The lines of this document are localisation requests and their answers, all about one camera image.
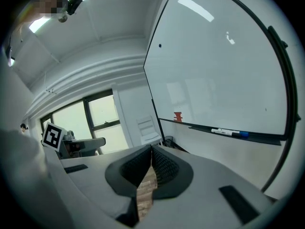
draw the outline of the dry erase marker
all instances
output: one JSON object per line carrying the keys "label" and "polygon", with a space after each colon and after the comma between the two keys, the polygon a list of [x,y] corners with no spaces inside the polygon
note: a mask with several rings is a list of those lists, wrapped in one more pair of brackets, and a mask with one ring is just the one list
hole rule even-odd
{"label": "dry erase marker", "polygon": [[244,136],[244,137],[248,137],[249,136],[248,132],[232,131],[232,130],[221,129],[221,128],[218,128],[218,130],[228,131],[228,132],[232,132],[232,133],[239,133],[241,136]]}
{"label": "dry erase marker", "polygon": [[242,135],[240,135],[240,133],[236,133],[233,132],[231,130],[216,130],[216,129],[212,129],[211,132],[217,133],[217,134],[222,134],[222,135],[230,135],[230,136],[234,136],[234,137],[241,137]]}
{"label": "dry erase marker", "polygon": [[217,133],[217,134],[222,134],[222,135],[232,135],[232,132],[229,130],[217,130],[217,129],[212,129],[211,132]]}

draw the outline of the ceiling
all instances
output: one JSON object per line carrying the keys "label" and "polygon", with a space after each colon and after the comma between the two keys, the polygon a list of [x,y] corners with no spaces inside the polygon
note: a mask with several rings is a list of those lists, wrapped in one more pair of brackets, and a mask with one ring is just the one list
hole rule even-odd
{"label": "ceiling", "polygon": [[91,44],[123,38],[148,43],[161,1],[85,0],[65,23],[51,19],[35,34],[25,24],[22,37],[14,33],[11,38],[13,69],[31,88],[50,67]]}

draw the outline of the red magnet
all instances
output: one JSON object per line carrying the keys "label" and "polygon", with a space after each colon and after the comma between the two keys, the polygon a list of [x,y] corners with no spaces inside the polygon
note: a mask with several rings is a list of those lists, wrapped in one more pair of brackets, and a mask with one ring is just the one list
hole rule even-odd
{"label": "red magnet", "polygon": [[182,122],[181,112],[174,112],[174,114],[175,114],[176,116],[173,118],[173,120],[174,120],[174,121]]}

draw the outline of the black and white marker tag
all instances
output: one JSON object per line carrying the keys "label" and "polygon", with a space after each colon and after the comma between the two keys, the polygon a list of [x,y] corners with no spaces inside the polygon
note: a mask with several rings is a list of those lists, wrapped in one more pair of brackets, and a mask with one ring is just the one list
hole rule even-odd
{"label": "black and white marker tag", "polygon": [[61,140],[66,133],[67,131],[64,128],[48,122],[44,129],[41,143],[42,145],[59,152]]}

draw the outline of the floor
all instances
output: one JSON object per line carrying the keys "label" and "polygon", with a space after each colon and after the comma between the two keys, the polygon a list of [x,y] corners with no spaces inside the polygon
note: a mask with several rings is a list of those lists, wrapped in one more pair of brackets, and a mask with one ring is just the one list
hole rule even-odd
{"label": "floor", "polygon": [[157,189],[157,177],[151,166],[137,189],[137,206],[141,221],[153,206],[152,194]]}

